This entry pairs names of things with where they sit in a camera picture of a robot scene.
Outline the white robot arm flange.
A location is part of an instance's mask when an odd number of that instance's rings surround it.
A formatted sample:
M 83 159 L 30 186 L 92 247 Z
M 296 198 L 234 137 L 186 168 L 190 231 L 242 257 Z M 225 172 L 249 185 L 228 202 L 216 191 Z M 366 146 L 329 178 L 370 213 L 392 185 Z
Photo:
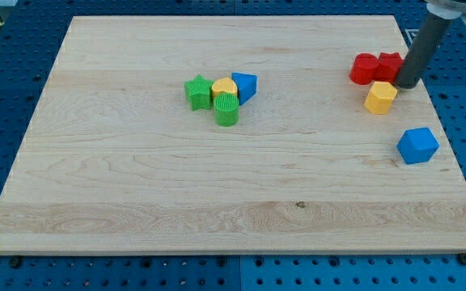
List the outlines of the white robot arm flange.
M 466 0 L 426 0 L 427 10 L 442 19 L 466 15 Z

